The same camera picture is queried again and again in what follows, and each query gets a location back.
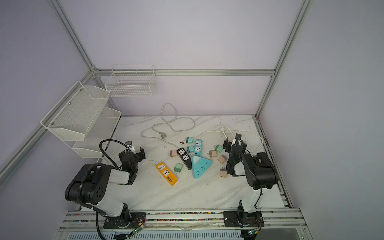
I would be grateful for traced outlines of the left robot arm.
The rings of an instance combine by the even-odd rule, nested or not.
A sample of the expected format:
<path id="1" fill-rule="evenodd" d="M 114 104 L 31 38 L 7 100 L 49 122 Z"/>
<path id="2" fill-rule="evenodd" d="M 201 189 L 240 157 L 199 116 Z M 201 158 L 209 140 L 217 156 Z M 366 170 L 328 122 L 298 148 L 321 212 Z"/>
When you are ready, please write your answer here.
<path id="1" fill-rule="evenodd" d="M 118 165 L 105 151 L 104 143 L 117 143 L 124 147 L 119 153 L 121 165 Z M 109 185 L 132 185 L 136 180 L 139 163 L 146 159 L 143 148 L 138 152 L 132 142 L 123 143 L 114 139 L 105 139 L 99 143 L 102 155 L 112 164 L 85 164 L 65 191 L 65 199 L 81 207 L 96 212 L 96 225 L 100 229 L 99 218 L 105 218 L 104 229 L 136 229 L 143 227 L 145 213 L 131 213 L 129 206 L 113 197 L 107 191 Z"/>

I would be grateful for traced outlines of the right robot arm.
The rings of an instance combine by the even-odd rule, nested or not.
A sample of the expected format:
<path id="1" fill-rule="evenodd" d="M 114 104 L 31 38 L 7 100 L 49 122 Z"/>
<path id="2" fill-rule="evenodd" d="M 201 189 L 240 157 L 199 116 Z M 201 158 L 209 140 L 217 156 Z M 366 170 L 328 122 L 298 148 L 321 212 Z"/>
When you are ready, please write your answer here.
<path id="1" fill-rule="evenodd" d="M 245 177 L 251 187 L 235 211 L 224 212 L 225 227 L 260 229 L 264 226 L 261 203 L 268 190 L 279 182 L 277 170 L 267 153 L 252 155 L 240 134 L 232 142 L 226 139 L 223 149 L 230 155 L 222 171 L 233 177 Z"/>

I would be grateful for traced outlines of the blue power strip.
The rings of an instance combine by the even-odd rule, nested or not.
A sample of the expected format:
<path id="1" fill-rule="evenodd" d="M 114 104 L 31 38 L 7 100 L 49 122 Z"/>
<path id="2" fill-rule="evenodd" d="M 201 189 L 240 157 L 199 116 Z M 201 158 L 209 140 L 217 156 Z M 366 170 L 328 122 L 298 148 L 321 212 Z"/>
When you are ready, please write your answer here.
<path id="1" fill-rule="evenodd" d="M 202 156 L 202 140 L 196 140 L 195 141 L 195 156 L 201 157 Z"/>

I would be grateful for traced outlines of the black power strip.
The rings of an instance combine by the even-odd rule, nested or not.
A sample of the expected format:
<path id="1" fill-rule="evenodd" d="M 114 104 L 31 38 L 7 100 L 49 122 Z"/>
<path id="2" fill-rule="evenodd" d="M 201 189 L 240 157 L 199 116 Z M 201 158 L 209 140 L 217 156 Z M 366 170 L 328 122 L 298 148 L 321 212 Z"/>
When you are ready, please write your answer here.
<path id="1" fill-rule="evenodd" d="M 181 160 L 183 161 L 183 163 L 185 164 L 187 169 L 192 170 L 193 169 L 192 159 L 189 156 L 189 154 L 187 153 L 187 151 L 184 148 L 180 148 L 177 150 L 177 154 L 181 158 Z"/>

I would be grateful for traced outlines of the teal adapter black strip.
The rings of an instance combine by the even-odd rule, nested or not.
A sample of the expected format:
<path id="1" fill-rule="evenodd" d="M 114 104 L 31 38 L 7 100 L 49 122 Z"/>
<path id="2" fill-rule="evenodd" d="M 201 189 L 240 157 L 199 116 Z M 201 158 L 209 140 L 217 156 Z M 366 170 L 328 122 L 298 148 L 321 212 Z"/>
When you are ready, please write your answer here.
<path id="1" fill-rule="evenodd" d="M 195 152 L 195 147 L 194 146 L 188 146 L 187 147 L 187 152 L 188 153 L 194 153 Z"/>
<path id="2" fill-rule="evenodd" d="M 194 138 L 193 137 L 187 137 L 186 142 L 187 142 L 187 144 L 192 144 L 194 142 Z"/>

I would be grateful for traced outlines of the pink adapter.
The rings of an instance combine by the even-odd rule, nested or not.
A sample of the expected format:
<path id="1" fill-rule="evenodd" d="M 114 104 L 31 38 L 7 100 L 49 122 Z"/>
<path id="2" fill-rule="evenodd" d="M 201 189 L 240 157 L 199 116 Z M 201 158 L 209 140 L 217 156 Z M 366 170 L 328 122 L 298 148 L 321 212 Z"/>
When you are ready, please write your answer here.
<path id="1" fill-rule="evenodd" d="M 218 162 L 220 164 L 224 164 L 227 160 L 228 158 L 225 155 L 221 155 L 220 157 L 218 157 Z"/>
<path id="2" fill-rule="evenodd" d="M 220 169 L 220 177 L 221 178 L 226 178 L 227 176 L 228 176 L 227 170 Z"/>
<path id="3" fill-rule="evenodd" d="M 177 157 L 178 156 L 177 150 L 171 150 L 169 152 L 169 155 L 171 158 Z"/>
<path id="4" fill-rule="evenodd" d="M 217 152 L 215 150 L 209 151 L 209 157 L 210 158 L 216 158 L 217 157 Z"/>

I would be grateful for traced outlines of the orange power strip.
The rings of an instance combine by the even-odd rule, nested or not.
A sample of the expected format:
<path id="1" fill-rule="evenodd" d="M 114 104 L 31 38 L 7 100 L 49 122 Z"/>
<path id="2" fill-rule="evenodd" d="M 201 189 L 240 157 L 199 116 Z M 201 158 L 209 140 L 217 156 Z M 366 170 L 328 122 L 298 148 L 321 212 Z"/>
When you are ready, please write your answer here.
<path id="1" fill-rule="evenodd" d="M 171 186 L 177 183 L 177 177 L 163 162 L 157 164 L 156 169 Z"/>

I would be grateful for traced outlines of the teal triangular power strip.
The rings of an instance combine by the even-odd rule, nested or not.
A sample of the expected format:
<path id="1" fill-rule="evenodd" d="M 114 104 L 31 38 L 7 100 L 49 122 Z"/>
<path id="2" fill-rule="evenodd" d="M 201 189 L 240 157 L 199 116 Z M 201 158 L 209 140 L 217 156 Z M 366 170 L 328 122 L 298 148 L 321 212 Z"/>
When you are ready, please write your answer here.
<path id="1" fill-rule="evenodd" d="M 193 171 L 193 178 L 198 179 L 200 178 L 206 170 L 212 165 L 212 161 L 199 157 L 199 156 L 193 156 L 192 157 L 192 171 Z"/>

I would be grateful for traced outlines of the teal adapter front black strip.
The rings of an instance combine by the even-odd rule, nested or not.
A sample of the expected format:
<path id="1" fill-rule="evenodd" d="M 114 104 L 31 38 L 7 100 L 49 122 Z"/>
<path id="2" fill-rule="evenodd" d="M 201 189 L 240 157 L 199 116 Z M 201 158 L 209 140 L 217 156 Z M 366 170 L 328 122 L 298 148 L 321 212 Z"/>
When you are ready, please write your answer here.
<path id="1" fill-rule="evenodd" d="M 187 147 L 187 152 L 188 153 L 194 153 L 195 152 L 195 147 L 194 146 L 188 146 Z"/>

